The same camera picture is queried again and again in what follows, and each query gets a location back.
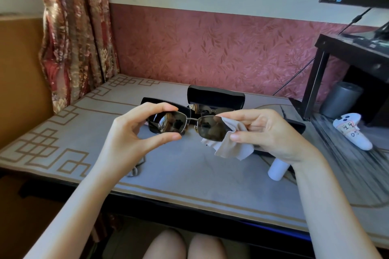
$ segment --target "leg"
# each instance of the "leg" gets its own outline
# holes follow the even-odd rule
[[[296,106],[296,101],[292,101],[292,104],[303,120],[309,120],[311,116],[328,58],[329,53],[320,48],[317,49],[311,73],[309,74],[308,83],[305,88],[303,101],[298,106]]]
[[[169,228],[156,237],[143,259],[185,259],[186,246],[179,232]]]
[[[197,234],[189,246],[188,259],[227,259],[220,239]]]

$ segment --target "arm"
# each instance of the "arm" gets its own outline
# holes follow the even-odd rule
[[[327,160],[277,112],[237,110],[218,116],[241,121],[248,128],[249,132],[232,134],[231,140],[258,144],[293,166],[317,258],[381,258]]]
[[[96,164],[27,253],[26,259],[80,257],[111,189],[149,151],[181,138],[178,133],[163,133],[149,139],[137,137],[147,117],[173,110],[177,108],[166,103],[145,103],[114,120]]]

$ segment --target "gray cup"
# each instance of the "gray cup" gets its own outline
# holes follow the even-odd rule
[[[330,119],[347,114],[362,93],[362,87],[348,82],[337,82],[321,105],[319,113]]]

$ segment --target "red patterned wallpaper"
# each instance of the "red patterned wallpaper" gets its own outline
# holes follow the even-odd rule
[[[125,4],[110,7],[122,73],[251,93],[274,93],[312,58],[319,33],[344,27]],[[309,71],[310,67],[277,95],[302,98]],[[318,101],[346,71],[346,63],[330,59]]]

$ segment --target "floral curtain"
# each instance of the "floral curtain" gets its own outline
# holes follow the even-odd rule
[[[43,0],[39,59],[58,113],[119,72],[108,0]]]

